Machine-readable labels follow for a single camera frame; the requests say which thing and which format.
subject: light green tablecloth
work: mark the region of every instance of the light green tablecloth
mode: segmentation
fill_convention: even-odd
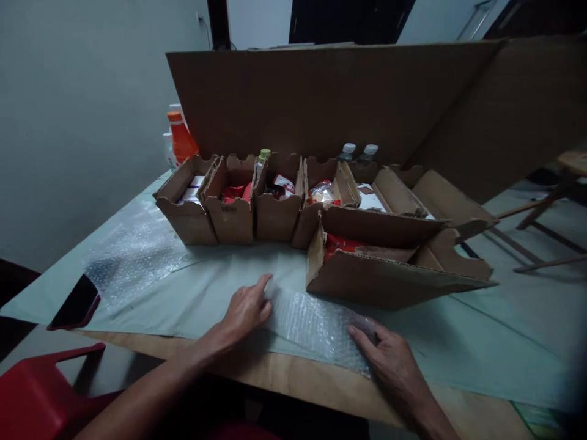
[[[167,177],[161,176],[137,199],[153,200],[151,194]],[[6,304],[0,315],[48,324],[83,273],[82,255],[116,224],[116,217]],[[239,286],[273,272],[281,285],[303,291],[305,271],[305,253],[284,244],[197,247],[192,261],[115,316],[100,304],[85,329],[197,338],[222,318]],[[498,270],[494,277],[500,280]],[[565,365],[511,314],[501,294],[504,288],[446,296],[395,313],[346,305],[403,335],[431,382],[536,406],[571,407],[561,392]],[[324,361],[319,353],[308,353],[280,337],[272,340],[269,350]]]

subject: green bottle cap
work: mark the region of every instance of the green bottle cap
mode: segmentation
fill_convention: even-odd
[[[265,160],[271,154],[271,150],[269,148],[263,148],[261,153],[259,154],[259,160]]]

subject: black phone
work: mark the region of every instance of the black phone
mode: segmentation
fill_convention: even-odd
[[[70,329],[87,325],[99,303],[98,289],[83,274],[51,324],[47,326],[47,330]]]

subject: person's left hand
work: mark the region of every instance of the person's left hand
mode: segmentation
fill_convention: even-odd
[[[240,287],[231,298],[222,321],[214,325],[206,336],[218,347],[229,349],[263,324],[271,314],[271,302],[264,299],[267,282],[273,275],[261,275],[254,286]]]

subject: table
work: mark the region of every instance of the table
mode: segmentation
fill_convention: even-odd
[[[145,334],[76,331],[129,350],[169,359],[187,339]],[[278,353],[233,351],[211,373],[247,385],[405,427],[370,380],[345,368]],[[462,439],[533,439],[507,400],[431,384],[433,394]]]

